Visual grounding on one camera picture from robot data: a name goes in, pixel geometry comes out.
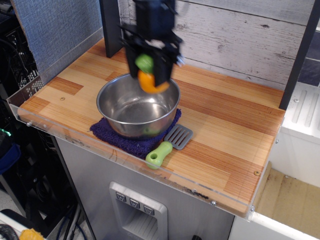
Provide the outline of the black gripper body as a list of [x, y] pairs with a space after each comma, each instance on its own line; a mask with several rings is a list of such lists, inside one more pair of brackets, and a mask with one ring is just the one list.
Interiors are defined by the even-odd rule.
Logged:
[[149, 48], [153, 40], [164, 44], [163, 51], [179, 54], [182, 39], [173, 33], [176, 2], [174, 0], [135, 0], [136, 24], [121, 25], [122, 42], [133, 48]]

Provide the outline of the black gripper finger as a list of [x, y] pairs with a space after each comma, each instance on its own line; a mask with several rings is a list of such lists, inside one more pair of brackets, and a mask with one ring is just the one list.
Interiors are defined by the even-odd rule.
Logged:
[[125, 54], [127, 58], [130, 75], [133, 78], [137, 78], [139, 68], [137, 67], [135, 61], [136, 58], [140, 55], [141, 49], [135, 43], [130, 43], [126, 40], [123, 40], [122, 43], [125, 48]]
[[174, 64], [179, 67], [185, 64], [185, 58], [180, 53], [179, 46], [173, 44], [166, 44], [163, 48], [154, 49], [152, 58], [156, 87], [170, 80]]

